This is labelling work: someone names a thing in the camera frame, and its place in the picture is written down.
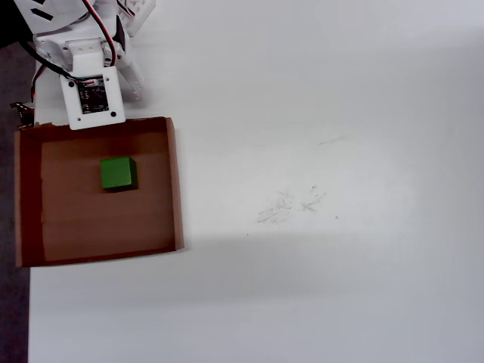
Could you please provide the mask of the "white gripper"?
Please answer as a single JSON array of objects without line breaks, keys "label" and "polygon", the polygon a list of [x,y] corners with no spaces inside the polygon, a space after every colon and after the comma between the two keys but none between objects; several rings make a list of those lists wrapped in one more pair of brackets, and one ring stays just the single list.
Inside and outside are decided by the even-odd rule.
[{"label": "white gripper", "polygon": [[130,87],[129,97],[140,101],[144,97],[144,79],[138,63],[131,56],[131,20],[107,18],[103,24],[113,40],[114,51],[92,18],[38,34],[34,40],[36,50],[68,72],[102,72],[106,67],[116,67]]}]

